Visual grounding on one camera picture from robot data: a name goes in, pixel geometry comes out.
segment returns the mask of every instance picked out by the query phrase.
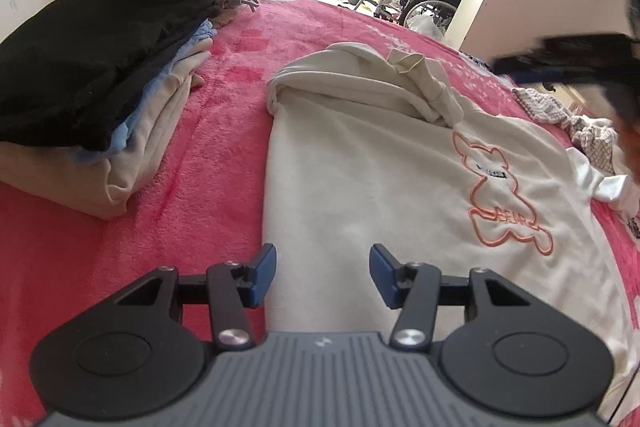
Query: bed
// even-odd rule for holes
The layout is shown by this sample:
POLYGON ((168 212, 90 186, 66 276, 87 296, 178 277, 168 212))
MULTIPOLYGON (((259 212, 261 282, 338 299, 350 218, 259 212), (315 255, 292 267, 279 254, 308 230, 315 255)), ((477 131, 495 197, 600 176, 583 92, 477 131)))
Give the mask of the bed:
MULTIPOLYGON (((26 427, 43 414, 28 377, 34 344, 108 294, 158 265, 201 273, 247 261, 260 247, 264 170, 271 117, 265 83, 284 64, 341 41, 363 42, 439 60, 451 84, 492 114, 528 119, 499 79, 431 39, 400 26, 312 0, 265 0, 214 38, 161 168, 105 222, 0 184, 0 426, 26 427)), ((565 146, 564 132, 547 130, 565 146)), ((638 327, 640 257, 625 227, 603 203, 592 209, 622 274, 638 327)), ((250 313, 264 333, 264 313, 250 313)), ((206 311, 184 322, 206 338, 206 311)), ((622 425, 640 426, 636 411, 622 425)))

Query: white plastic bag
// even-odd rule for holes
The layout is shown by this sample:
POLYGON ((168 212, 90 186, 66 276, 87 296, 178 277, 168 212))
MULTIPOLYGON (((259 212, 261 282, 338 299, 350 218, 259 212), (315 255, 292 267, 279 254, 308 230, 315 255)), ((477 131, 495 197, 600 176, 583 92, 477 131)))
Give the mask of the white plastic bag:
POLYGON ((409 19, 409 29, 422 35, 427 35, 435 41, 442 42, 444 35, 438 28, 433 19, 427 15, 414 15, 409 19))

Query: gray ribbed panel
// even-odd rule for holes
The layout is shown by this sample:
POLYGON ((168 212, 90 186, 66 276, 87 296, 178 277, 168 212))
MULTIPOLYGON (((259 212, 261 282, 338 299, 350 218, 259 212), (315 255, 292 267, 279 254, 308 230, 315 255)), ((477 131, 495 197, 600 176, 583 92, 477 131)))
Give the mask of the gray ribbed panel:
MULTIPOLYGON (((119 427, 504 427, 524 422, 463 402, 428 359, 389 349, 377 333, 270 333, 225 353, 180 402, 119 427)), ((44 427, 105 426, 55 413, 44 427)), ((582 416, 527 426, 603 426, 582 416)))

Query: orange bear outline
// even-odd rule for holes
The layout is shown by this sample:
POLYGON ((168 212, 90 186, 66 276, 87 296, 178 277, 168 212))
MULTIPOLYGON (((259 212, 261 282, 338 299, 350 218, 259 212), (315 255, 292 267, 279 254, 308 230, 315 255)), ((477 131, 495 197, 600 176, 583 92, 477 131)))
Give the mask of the orange bear outline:
POLYGON ((509 163, 507 162, 507 159, 504 157, 504 154, 502 153, 502 151, 497 147, 491 147, 491 149, 488 149, 487 147, 479 143, 474 143, 474 144, 469 143, 465 139, 465 137, 458 132, 453 133, 452 140, 453 140, 454 149, 462 158, 462 165, 464 165, 466 169, 473 172, 473 174, 475 174, 476 176, 479 176, 480 178, 478 180, 478 183, 476 183, 476 185, 471 189, 469 193, 469 202, 473 205, 473 207, 468 210, 469 219, 471 219, 471 223, 473 224, 474 231, 478 236, 478 240, 487 247, 499 247, 500 245, 506 243, 510 237, 513 237, 516 241, 520 243, 533 243, 536 249, 542 255, 545 255, 545 256, 551 255, 554 250, 554 238, 551 236, 551 233, 547 229, 545 229, 544 227, 541 227, 538 224, 538 212, 535 210, 533 205, 530 204, 529 201, 526 201, 523 197, 521 197, 521 195, 518 194, 518 179, 509 170, 509 163), (546 250, 541 248, 534 234, 522 236, 511 229, 507 230, 502 235, 502 237, 494 241, 490 241, 482 236, 482 233, 478 229, 478 225, 476 224, 476 220, 474 219, 474 216, 479 216, 479 217, 482 217, 482 219, 487 219, 489 221, 498 221, 498 207, 495 207, 494 210, 488 210, 487 208, 484 208, 481 205, 476 203, 476 194, 478 193, 478 190, 486 183, 488 177, 486 175, 483 176, 481 174, 478 174, 478 172, 474 171, 471 167, 469 167, 469 165, 467 164, 468 156, 459 149, 458 144, 456 143, 456 138, 462 140, 467 145, 467 147, 469 147, 469 149, 479 149, 479 150, 485 151, 486 153, 489 153, 490 155, 493 155, 494 153, 498 153, 500 155, 500 158, 502 158, 502 168, 505 170, 506 174, 513 181, 513 188, 511 189, 513 196, 519 201, 521 201, 522 204, 524 204, 531 211, 531 214, 533 215, 532 220, 526 220, 526 226, 532 230, 536 230, 537 232, 545 233, 546 237, 548 237, 549 239, 549 248, 547 248, 546 250))

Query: wheelchair wheel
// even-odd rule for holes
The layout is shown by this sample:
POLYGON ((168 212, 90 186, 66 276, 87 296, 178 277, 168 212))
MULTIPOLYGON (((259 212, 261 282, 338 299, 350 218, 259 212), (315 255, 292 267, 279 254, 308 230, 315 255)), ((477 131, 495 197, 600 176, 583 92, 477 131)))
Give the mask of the wheelchair wheel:
POLYGON ((449 23, 456 13, 456 7, 444 1, 436 0, 414 0, 406 4, 400 16, 398 24, 409 27, 409 21, 416 15, 426 15, 433 19, 433 23, 444 34, 449 27, 449 23))

